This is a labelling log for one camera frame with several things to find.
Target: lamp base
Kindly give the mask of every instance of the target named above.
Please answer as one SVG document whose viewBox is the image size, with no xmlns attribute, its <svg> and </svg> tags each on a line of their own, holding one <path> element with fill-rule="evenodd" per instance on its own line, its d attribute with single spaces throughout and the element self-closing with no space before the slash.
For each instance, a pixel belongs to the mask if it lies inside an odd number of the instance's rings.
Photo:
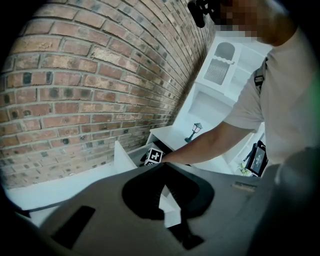
<svg viewBox="0 0 320 256">
<path fill-rule="evenodd" d="M 186 143 L 189 143 L 190 141 L 192 141 L 192 139 L 191 139 L 191 138 L 185 138 L 184 141 L 185 141 Z"/>
</svg>

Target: black lantern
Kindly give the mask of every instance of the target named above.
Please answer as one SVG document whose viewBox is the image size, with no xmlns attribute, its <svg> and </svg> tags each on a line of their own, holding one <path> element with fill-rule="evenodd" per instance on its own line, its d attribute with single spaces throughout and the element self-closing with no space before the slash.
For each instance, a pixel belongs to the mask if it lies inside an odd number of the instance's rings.
<svg viewBox="0 0 320 256">
<path fill-rule="evenodd" d="M 202 129 L 202 125 L 200 122 L 197 122 L 193 125 L 192 131 L 193 133 L 191 134 L 191 136 L 189 138 L 185 138 L 184 140 L 189 143 L 190 141 L 192 141 L 192 137 L 197 134 L 200 130 Z"/>
</svg>

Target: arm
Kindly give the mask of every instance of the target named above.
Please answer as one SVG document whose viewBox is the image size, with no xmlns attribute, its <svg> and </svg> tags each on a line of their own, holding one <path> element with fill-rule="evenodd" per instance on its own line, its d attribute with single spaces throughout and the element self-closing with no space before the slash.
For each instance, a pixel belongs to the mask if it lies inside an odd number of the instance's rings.
<svg viewBox="0 0 320 256">
<path fill-rule="evenodd" d="M 179 148 L 165 155 L 162 162 L 179 164 L 196 164 L 208 161 L 227 152 L 247 134 L 251 129 L 238 128 L 226 122 L 221 122 L 217 127 Z"/>
</svg>

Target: t-shirt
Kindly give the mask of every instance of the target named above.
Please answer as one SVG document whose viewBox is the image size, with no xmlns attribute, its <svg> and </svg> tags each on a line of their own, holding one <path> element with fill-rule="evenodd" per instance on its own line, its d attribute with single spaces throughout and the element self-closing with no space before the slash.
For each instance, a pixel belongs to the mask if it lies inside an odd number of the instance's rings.
<svg viewBox="0 0 320 256">
<path fill-rule="evenodd" d="M 267 55 L 267 69 L 259 95 L 251 75 L 225 122 L 258 130 L 265 124 L 266 154 L 271 164 L 316 145 L 311 132 L 309 90 L 318 68 L 302 31 Z"/>
</svg>

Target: man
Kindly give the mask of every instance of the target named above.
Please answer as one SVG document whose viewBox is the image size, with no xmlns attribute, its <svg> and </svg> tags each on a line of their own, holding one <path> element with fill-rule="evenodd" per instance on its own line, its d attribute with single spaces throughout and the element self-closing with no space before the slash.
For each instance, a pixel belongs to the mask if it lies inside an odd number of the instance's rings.
<svg viewBox="0 0 320 256">
<path fill-rule="evenodd" d="M 224 121 L 166 155 L 162 162 L 195 164 L 213 159 L 265 122 L 269 163 L 280 164 L 291 154 L 316 144 L 307 129 L 308 93 L 316 61 L 303 33 L 279 5 L 267 0 L 223 2 L 227 3 L 221 4 L 222 20 L 273 46 L 261 92 L 252 74 Z"/>
</svg>

